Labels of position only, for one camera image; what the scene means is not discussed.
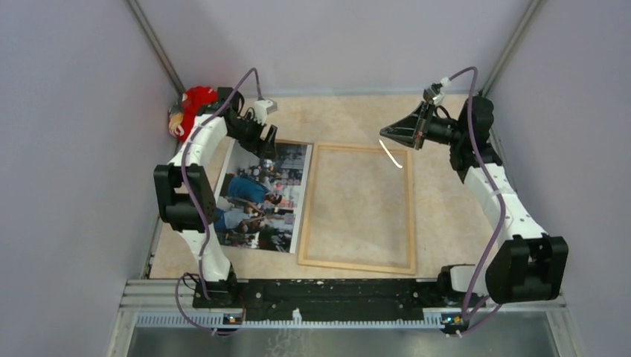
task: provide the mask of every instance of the robotic arm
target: robotic arm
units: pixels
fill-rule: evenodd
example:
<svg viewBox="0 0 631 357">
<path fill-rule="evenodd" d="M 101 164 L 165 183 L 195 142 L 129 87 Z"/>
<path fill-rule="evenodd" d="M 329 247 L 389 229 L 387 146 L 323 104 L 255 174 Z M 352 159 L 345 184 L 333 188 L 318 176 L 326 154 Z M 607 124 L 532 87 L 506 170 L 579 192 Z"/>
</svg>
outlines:
<svg viewBox="0 0 631 357">
<path fill-rule="evenodd" d="M 236 139 L 239 144 L 249 152 L 260 158 L 275 158 L 276 126 L 270 126 L 266 138 L 261 139 L 261 133 L 266 126 L 267 116 L 277 110 L 277 104 L 273 100 L 257 100 L 254 102 L 254 115 L 245 117 L 238 113 L 238 100 L 229 103 L 228 108 L 216 116 L 210 123 L 202 126 L 212 114 L 214 114 L 232 92 L 232 88 L 218 88 L 218 100 L 210 106 L 202 107 L 197 116 L 190 135 L 182 148 L 166 165 L 158 165 L 154 172 L 154 182 L 158 197 L 160 217 L 164 222 L 171 224 L 173 230 L 178 231 L 195 256 L 201 261 L 203 276 L 206 281 L 226 281 L 231 273 L 231 264 L 223 254 L 217 240 L 212 222 L 215 222 L 214 211 L 216 202 L 213 191 L 208 183 L 205 167 L 211 162 L 214 150 L 222 138 L 228 136 Z M 206 221 L 211 223 L 208 227 L 210 239 L 204 252 L 200 255 L 202 245 L 206 241 L 206 232 L 202 219 L 199 216 L 188 193 L 177 193 L 176 188 L 182 186 L 182 156 L 186 152 L 187 177 L 190 187 L 197 201 L 201 204 Z"/>
<path fill-rule="evenodd" d="M 434 83 L 423 93 L 423 101 L 407 117 L 383 128 L 381 136 L 399 144 L 421 149 L 425 140 L 449 145 L 450 163 L 460 180 L 477 198 L 492 225 L 501 220 L 496 244 L 500 247 L 488 267 L 484 266 L 490 246 L 478 266 L 446 266 L 441 270 L 439 284 L 445 295 L 462 300 L 465 292 L 490 296 L 496 303 L 553 300 L 560 293 L 561 280 L 568 256 L 568 246 L 562 237 L 550 237 L 535 222 L 519 200 L 507 180 L 502 160 L 489 143 L 493 125 L 493 104 L 475 96 L 472 100 L 472 128 L 467 121 L 468 101 L 457 120 L 451 118 L 444 107 L 441 88 L 449 82 Z M 439 116 L 439 111 L 446 114 Z M 470 135 L 474 135 L 483 162 L 475 157 Z M 496 183 L 494 190 L 482 170 L 487 169 Z M 505 202 L 505 215 L 500 217 L 501 194 Z"/>
</svg>

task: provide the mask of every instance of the wooden frame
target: wooden frame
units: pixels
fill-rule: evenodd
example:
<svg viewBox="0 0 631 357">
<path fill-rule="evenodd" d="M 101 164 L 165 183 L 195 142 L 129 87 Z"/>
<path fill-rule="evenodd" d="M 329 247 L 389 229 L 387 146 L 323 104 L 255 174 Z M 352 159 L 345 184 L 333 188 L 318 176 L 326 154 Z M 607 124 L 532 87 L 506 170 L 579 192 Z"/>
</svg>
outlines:
<svg viewBox="0 0 631 357">
<path fill-rule="evenodd" d="M 378 265 L 370 265 L 370 264 L 361 264 L 361 263 L 345 263 L 345 262 L 334 262 L 327 260 L 312 260 L 307 258 L 307 248 L 309 246 L 309 238 L 310 238 L 310 229 L 311 229 L 311 204 L 313 203 L 313 195 L 315 192 L 315 188 L 317 182 L 315 180 L 316 173 L 318 172 L 318 155 L 320 150 L 332 150 L 332 151 L 346 151 L 346 152 L 369 152 L 374 154 L 383 154 L 382 147 L 378 146 L 367 146 L 367 145 L 357 145 L 357 144 L 334 144 L 334 143 L 314 143 L 313 144 L 313 154 L 311 158 L 311 168 L 310 168 L 310 180 L 307 184 L 307 196 L 305 198 L 305 210 L 304 210 L 304 220 L 302 224 L 302 232 L 300 235 L 299 242 L 299 250 L 298 250 L 298 264 L 302 266 L 318 266 L 324 268 L 342 268 L 342 269 L 351 269 L 351 270 L 362 270 L 362 271 L 377 271 L 382 273 L 392 273 L 392 274 L 416 274 L 416 239 L 414 237 L 414 190 L 413 190 L 413 181 L 412 181 L 412 170 L 411 170 L 411 153 L 406 149 L 391 149 L 390 152 L 392 154 L 404 154 L 406 161 L 403 163 L 403 169 L 394 168 L 393 170 L 405 170 L 405 192 L 406 192 L 406 205 L 407 205 L 407 262 L 408 266 L 400 267 L 400 266 L 378 266 Z"/>
</svg>

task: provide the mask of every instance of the metal pole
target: metal pole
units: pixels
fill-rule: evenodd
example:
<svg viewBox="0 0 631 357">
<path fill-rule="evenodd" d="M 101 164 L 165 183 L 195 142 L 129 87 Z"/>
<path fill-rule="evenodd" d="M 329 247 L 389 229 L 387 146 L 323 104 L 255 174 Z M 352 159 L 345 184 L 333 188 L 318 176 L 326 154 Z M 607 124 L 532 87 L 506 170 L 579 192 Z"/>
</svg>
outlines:
<svg viewBox="0 0 631 357">
<path fill-rule="evenodd" d="M 504 70 L 504 67 L 510 59 L 510 56 L 515 52 L 519 41 L 523 38 L 526 30 L 528 29 L 528 26 L 530 25 L 530 23 L 532 23 L 535 15 L 538 14 L 539 9 L 541 8 L 541 6 L 544 5 L 544 3 L 545 0 L 531 0 L 528 8 L 526 8 L 526 12 L 522 17 L 522 20 L 519 22 L 519 25 L 517 25 L 517 28 L 513 32 L 513 35 L 510 37 L 508 43 L 506 44 L 506 47 L 502 51 L 502 54 L 500 55 L 496 64 L 493 66 L 491 75 L 489 76 L 489 79 L 484 84 L 484 88 L 482 89 L 482 96 L 486 97 L 493 89 L 493 85 L 495 85 L 495 82 L 497 81 L 499 75 Z"/>
<path fill-rule="evenodd" d="M 162 65 L 164 72 L 169 77 L 171 84 L 173 84 L 173 87 L 177 90 L 178 93 L 184 93 L 186 91 L 186 88 L 182 84 L 182 81 L 179 79 L 179 76 L 175 68 L 173 67 L 173 64 L 169 60 L 167 53 L 164 51 L 160 40 L 156 36 L 156 32 L 151 27 L 151 24 L 149 23 L 149 20 L 147 20 L 147 17 L 144 15 L 144 11 L 138 3 L 138 0 L 125 0 L 125 2 L 129 7 L 129 11 L 132 12 L 134 18 L 136 19 L 136 22 L 140 26 L 145 38 L 149 42 L 149 46 L 151 46 L 153 53 Z"/>
</svg>

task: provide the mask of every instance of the gray floor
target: gray floor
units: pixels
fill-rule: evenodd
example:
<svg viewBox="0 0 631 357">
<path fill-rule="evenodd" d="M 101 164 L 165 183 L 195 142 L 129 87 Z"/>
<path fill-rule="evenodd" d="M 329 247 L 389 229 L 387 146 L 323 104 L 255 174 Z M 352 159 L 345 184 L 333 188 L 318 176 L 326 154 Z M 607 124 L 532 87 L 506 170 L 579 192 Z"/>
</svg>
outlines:
<svg viewBox="0 0 631 357">
<path fill-rule="evenodd" d="M 187 328 L 138 328 L 129 357 L 558 356 L 544 313 L 499 313 L 471 335 L 430 330 L 248 329 L 211 337 Z"/>
</svg>

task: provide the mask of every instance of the red object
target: red object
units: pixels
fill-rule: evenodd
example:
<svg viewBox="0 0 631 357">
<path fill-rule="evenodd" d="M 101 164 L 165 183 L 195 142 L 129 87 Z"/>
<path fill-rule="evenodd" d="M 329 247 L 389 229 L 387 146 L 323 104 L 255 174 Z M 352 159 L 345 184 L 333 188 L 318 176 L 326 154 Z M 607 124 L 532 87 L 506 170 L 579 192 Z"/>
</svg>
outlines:
<svg viewBox="0 0 631 357">
<path fill-rule="evenodd" d="M 175 130 L 175 136 L 180 141 L 186 141 L 195 124 L 195 117 L 199 108 L 217 101 L 217 91 L 211 87 L 197 86 L 187 90 L 182 95 L 182 109 L 184 119 Z"/>
</svg>

